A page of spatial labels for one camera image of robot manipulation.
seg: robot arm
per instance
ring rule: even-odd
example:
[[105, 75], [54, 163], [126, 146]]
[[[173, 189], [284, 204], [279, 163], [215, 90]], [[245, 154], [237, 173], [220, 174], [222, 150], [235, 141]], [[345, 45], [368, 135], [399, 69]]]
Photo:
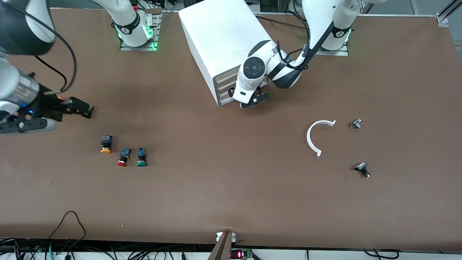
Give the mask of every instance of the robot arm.
[[[385, 1], [368, 0], [371, 3]], [[280, 50], [274, 41], [263, 41], [250, 51], [249, 57], [241, 65], [232, 97], [241, 102], [242, 108], [258, 103], [252, 100], [255, 100], [254, 92], [264, 76], [271, 79], [277, 88], [290, 88], [298, 81], [302, 71], [307, 68], [321, 47], [327, 50], [342, 47], [353, 21], [359, 14], [359, 0], [303, 0], [302, 8], [310, 36], [296, 60]], [[249, 74], [249, 71], [259, 67], [249, 64], [253, 64], [252, 61], [257, 57], [264, 63], [259, 65], [265, 69], [265, 74], [255, 77], [254, 74]]]
[[[152, 15], [137, 10], [129, 0], [96, 0], [113, 19], [119, 37], [131, 47], [146, 43]], [[43, 24], [31, 18], [29, 14]], [[0, 0], [0, 133], [52, 130], [63, 114], [91, 118], [93, 106], [71, 97], [62, 99], [47, 87], [12, 66], [8, 55], [47, 53], [56, 36], [47, 0]]]

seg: white plastic ring segment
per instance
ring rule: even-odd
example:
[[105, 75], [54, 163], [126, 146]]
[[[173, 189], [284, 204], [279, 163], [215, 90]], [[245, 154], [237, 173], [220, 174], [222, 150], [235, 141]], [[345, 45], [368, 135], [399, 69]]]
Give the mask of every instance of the white plastic ring segment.
[[313, 126], [315, 126], [317, 124], [326, 124], [326, 125], [329, 125], [329, 126], [333, 126], [335, 124], [335, 120], [333, 122], [330, 122], [330, 121], [327, 121], [327, 120], [319, 120], [317, 122], [314, 122], [314, 124], [312, 124], [310, 126], [310, 128], [308, 128], [308, 132], [306, 132], [306, 140], [308, 141], [309, 146], [311, 147], [311, 149], [313, 149], [313, 151], [315, 151], [317, 153], [317, 157], [319, 157], [321, 155], [322, 151], [319, 150], [318, 148], [316, 148], [316, 146], [311, 141], [311, 137], [310, 137], [311, 129], [313, 128]]

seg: metal part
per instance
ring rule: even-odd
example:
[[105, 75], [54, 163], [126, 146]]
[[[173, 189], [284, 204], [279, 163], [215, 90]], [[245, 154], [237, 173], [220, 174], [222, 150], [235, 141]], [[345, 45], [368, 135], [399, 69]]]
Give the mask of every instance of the metal part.
[[326, 50], [322, 47], [316, 52], [316, 55], [325, 55], [325, 56], [348, 56], [348, 45], [345, 42], [343, 46], [338, 50]]
[[374, 4], [367, 3], [367, 5], [361, 10], [361, 13], [367, 14], [371, 11], [373, 8]]
[[236, 242], [236, 234], [226, 231], [217, 233], [218, 242], [213, 248], [207, 260], [229, 260], [231, 243]]
[[438, 22], [445, 21], [451, 16], [460, 6], [462, 6], [462, 0], [452, 0], [441, 12], [437, 13]]
[[150, 14], [148, 13], [148, 27], [146, 28], [146, 34], [152, 34], [152, 38], [149, 39], [145, 44], [138, 47], [130, 47], [126, 45], [122, 40], [120, 41], [119, 50], [134, 50], [134, 51], [156, 51], [157, 44], [159, 42], [159, 33], [162, 23], [162, 13]]
[[447, 28], [447, 27], [449, 27], [447, 19], [441, 19], [438, 14], [436, 14], [436, 19], [438, 20], [438, 27], [439, 28]]
[[258, 105], [259, 103], [266, 101], [269, 99], [269, 94], [268, 93], [261, 93], [261, 88], [257, 87], [257, 90], [259, 92], [259, 95], [255, 95], [255, 93], [252, 94], [252, 97], [249, 100], [249, 103], [241, 103], [241, 108], [242, 109], [247, 109], [253, 105]]
[[356, 171], [361, 172], [361, 174], [363, 175], [363, 179], [368, 179], [371, 176], [371, 174], [367, 171], [366, 166], [367, 162], [362, 162], [354, 168]]
[[417, 10], [417, 3], [415, 2], [415, 0], [409, 0], [409, 4], [411, 5], [412, 14], [419, 14], [419, 11]]
[[[217, 243], [218, 243], [218, 240], [220, 240], [220, 237], [221, 237], [222, 234], [223, 234], [223, 232], [217, 232]], [[236, 243], [236, 233], [232, 233], [231, 241], [233, 243]]]
[[360, 13], [358, 16], [365, 16], [365, 17], [429, 17], [429, 18], [435, 18], [436, 14], [377, 14], [377, 13], [368, 13], [368, 14], [363, 14]]
[[363, 120], [361, 120], [360, 118], [356, 119], [353, 123], [350, 124], [350, 128], [351, 129], [354, 129], [354, 128], [359, 129], [359, 128], [361, 128], [361, 122], [362, 121]]

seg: table surface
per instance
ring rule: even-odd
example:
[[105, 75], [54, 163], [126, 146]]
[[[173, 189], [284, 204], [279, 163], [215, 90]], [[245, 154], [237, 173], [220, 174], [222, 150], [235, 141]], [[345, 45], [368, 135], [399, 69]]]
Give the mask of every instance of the table surface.
[[[48, 237], [75, 210], [86, 239], [213, 243], [233, 230], [244, 245], [462, 250], [462, 67], [435, 18], [358, 17], [349, 57], [316, 56], [293, 88], [270, 85], [269, 101], [241, 110], [216, 106], [177, 13], [156, 52], [119, 51], [105, 11], [52, 16], [78, 60], [66, 94], [96, 111], [0, 136], [0, 237]], [[285, 51], [305, 41], [261, 23]], [[33, 57], [9, 60], [61, 85]], [[63, 44], [44, 60], [70, 75]], [[321, 157], [306, 141], [318, 120], [337, 120], [311, 133]], [[117, 166], [121, 147], [146, 147], [149, 166]], [[367, 180], [353, 170], [362, 161]], [[54, 238], [70, 236], [81, 236], [72, 216]]]

